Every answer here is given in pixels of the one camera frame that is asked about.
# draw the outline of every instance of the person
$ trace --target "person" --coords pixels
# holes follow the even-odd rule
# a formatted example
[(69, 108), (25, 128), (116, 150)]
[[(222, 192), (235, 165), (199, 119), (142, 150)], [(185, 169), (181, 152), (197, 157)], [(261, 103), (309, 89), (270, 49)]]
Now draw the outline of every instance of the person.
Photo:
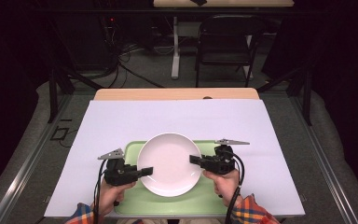
[[(214, 192), (222, 197), (223, 205), (228, 206), (235, 189), (239, 185), (238, 170), (233, 170), (226, 175), (216, 175), (212, 172), (203, 171), (203, 175), (209, 179), (212, 179), (214, 185)], [(103, 217), (109, 214), (114, 209), (114, 202), (122, 202), (124, 200), (124, 191), (135, 186), (135, 182), (114, 187), (106, 183), (105, 180), (101, 183), (100, 189), (100, 201), (99, 201), (99, 221), (102, 223)], [(94, 215), (92, 209), (94, 203), (90, 206), (79, 203), (74, 214), (67, 219), (65, 224), (76, 223), (89, 223), (92, 224)], [(142, 223), (140, 220), (134, 221), (135, 223)], [(234, 208), (231, 213), (232, 223), (243, 224), (275, 224), (279, 221), (270, 214), (264, 207), (258, 205), (255, 202), (255, 196), (253, 194), (243, 198), (239, 195), (234, 203)]]

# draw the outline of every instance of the white desk leg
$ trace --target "white desk leg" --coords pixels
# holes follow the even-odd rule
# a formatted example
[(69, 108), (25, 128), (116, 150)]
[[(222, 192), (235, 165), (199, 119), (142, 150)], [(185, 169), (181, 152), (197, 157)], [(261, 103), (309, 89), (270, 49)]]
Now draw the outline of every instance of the white desk leg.
[[(246, 36), (246, 42), (247, 42), (248, 46), (251, 44), (251, 39), (252, 39), (251, 35)], [(249, 72), (249, 66), (244, 66), (243, 67), (243, 73), (245, 73), (245, 75), (247, 75), (248, 72)], [(249, 77), (249, 80), (252, 80), (252, 79), (253, 79), (253, 74), (251, 73), (250, 77)]]
[(179, 78), (179, 40), (178, 40), (178, 20), (173, 18), (173, 62), (172, 62), (172, 79)]

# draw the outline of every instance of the black chair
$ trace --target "black chair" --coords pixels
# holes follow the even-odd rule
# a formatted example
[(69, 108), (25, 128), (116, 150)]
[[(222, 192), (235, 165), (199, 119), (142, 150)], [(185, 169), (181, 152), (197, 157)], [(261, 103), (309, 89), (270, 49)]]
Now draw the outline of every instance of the black chair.
[(255, 52), (260, 37), (267, 29), (257, 16), (215, 15), (200, 25), (196, 56), (196, 87), (199, 86), (200, 64), (249, 66), (245, 74), (245, 87), (248, 87)]

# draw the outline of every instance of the orange plaid shirt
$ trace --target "orange plaid shirt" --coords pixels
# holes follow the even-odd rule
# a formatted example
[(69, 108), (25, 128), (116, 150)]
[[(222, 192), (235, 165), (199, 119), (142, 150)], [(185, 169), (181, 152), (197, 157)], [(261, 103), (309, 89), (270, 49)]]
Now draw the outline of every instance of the orange plaid shirt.
[[(91, 208), (83, 203), (77, 205), (75, 213), (65, 224), (93, 224), (94, 214)], [(231, 214), (232, 224), (276, 224), (279, 223), (267, 210), (255, 202), (255, 196), (249, 195), (242, 203), (234, 207)]]

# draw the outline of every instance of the white paper sheet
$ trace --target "white paper sheet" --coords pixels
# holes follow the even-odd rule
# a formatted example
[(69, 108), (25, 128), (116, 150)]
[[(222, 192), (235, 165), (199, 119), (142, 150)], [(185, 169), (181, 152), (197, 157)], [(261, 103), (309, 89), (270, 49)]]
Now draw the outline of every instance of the white paper sheet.
[(263, 101), (212, 99), (91, 101), (45, 217), (69, 217), (77, 203), (92, 203), (99, 156), (160, 133), (250, 142), (233, 146), (246, 168), (241, 194), (254, 193), (274, 216), (305, 214)]

